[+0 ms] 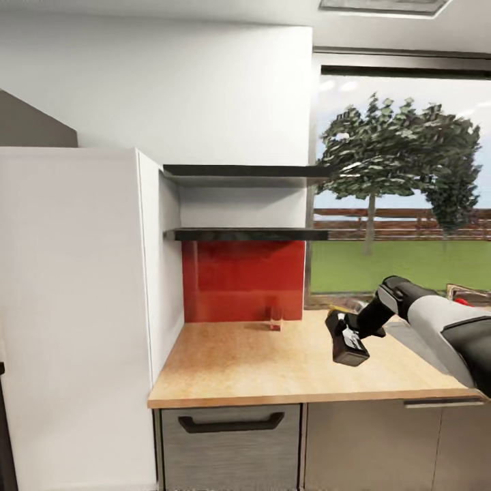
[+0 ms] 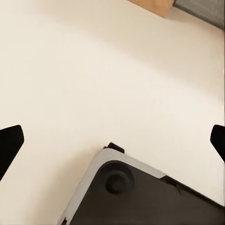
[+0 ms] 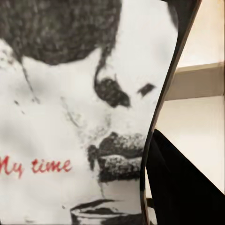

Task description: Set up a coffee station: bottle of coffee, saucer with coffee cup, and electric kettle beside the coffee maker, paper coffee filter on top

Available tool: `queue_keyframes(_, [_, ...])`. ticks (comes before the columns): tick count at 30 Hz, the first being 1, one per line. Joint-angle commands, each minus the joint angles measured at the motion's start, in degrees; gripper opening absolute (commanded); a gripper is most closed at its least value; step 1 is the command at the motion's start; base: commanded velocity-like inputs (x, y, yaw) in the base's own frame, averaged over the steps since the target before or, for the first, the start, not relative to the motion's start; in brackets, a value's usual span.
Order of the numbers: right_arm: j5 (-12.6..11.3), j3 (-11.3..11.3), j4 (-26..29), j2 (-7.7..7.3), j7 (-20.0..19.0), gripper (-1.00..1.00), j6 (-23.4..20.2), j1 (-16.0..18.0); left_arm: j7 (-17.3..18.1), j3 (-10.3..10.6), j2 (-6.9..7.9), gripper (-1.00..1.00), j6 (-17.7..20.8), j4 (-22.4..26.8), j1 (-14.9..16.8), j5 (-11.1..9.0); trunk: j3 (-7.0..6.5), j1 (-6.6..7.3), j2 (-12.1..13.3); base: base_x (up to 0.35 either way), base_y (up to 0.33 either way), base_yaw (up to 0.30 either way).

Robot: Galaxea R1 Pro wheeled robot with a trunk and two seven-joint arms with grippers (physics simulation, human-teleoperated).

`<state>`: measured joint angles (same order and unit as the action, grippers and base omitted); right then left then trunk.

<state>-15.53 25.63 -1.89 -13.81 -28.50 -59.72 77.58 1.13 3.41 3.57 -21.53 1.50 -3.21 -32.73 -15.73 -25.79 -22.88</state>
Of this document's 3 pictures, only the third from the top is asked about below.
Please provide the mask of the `bottle of coffee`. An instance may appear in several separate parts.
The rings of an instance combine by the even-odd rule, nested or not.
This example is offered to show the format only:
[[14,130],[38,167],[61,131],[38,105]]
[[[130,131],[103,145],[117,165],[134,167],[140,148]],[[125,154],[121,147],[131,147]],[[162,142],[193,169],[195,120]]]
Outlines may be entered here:
[[150,225],[150,142],[202,0],[0,0],[0,225]]

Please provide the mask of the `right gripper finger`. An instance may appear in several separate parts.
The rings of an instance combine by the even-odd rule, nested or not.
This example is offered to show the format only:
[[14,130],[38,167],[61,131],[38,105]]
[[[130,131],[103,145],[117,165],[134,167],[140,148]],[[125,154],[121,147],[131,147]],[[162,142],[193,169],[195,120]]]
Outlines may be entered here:
[[225,225],[225,195],[156,128],[146,170],[157,225]]

